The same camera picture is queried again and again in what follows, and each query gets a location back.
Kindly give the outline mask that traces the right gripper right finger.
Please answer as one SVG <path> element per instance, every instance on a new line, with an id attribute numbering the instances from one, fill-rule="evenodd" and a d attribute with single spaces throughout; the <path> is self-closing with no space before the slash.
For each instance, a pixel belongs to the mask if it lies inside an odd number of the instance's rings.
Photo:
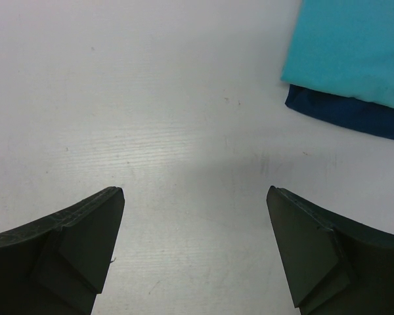
<path id="1" fill-rule="evenodd" d="M 394 235 L 270 187 L 267 207 L 301 314 L 394 314 Z"/>

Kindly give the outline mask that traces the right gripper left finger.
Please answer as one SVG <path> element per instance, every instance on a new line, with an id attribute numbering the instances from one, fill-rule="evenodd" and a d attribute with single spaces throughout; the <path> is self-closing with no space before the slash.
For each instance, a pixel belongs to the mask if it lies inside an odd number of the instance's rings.
<path id="1" fill-rule="evenodd" d="M 111 186 L 0 233 L 0 314 L 90 314 L 124 205 L 123 190 Z"/>

